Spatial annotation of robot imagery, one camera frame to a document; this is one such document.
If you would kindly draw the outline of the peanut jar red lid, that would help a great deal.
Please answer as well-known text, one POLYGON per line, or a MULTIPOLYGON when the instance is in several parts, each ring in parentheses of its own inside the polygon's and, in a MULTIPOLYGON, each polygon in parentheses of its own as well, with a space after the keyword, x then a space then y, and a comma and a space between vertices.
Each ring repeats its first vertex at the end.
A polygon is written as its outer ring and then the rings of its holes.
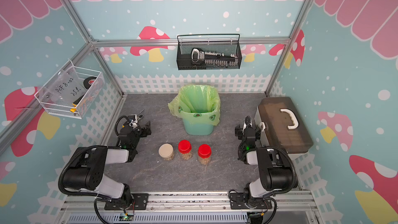
POLYGON ((183 160, 189 160, 192 158, 192 145, 188 140, 182 140, 178 144, 178 151, 183 160))
POLYGON ((211 161, 211 148, 207 144, 203 144, 198 148, 198 161, 202 165, 207 165, 211 161))

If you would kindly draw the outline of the peanut jar beige lid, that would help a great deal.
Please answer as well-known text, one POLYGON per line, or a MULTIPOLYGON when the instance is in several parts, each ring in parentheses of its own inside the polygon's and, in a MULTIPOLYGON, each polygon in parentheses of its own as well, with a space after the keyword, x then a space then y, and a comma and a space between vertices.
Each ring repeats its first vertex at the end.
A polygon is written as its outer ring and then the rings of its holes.
POLYGON ((165 161, 171 161, 174 159, 175 153, 174 148, 171 144, 163 144, 159 148, 159 155, 165 161))

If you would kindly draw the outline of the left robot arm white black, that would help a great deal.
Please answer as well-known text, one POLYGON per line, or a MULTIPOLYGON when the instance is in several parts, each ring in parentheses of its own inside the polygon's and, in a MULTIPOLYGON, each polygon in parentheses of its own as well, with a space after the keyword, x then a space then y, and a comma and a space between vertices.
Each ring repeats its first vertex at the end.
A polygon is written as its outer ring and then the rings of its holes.
POLYGON ((117 182, 104 174, 105 166, 130 163, 138 154, 140 139, 151 135, 151 123, 140 125, 142 115, 121 116, 122 128, 115 133, 116 146, 93 145, 79 147, 60 173, 59 190, 69 196, 93 196, 96 201, 109 202, 120 209, 128 209, 135 203, 127 184, 117 182))

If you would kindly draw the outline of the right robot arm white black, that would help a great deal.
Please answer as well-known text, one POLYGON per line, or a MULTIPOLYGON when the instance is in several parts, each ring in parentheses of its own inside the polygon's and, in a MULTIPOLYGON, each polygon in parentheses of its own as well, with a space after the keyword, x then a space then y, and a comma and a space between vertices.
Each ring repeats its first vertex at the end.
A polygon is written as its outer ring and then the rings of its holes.
POLYGON ((235 136, 241 141, 238 160, 258 167, 259 178, 246 185, 243 192, 230 190, 231 209, 266 209, 272 207, 271 197, 290 192, 298 185, 293 162, 284 149, 261 146, 261 132, 250 116, 243 125, 235 127, 235 136))

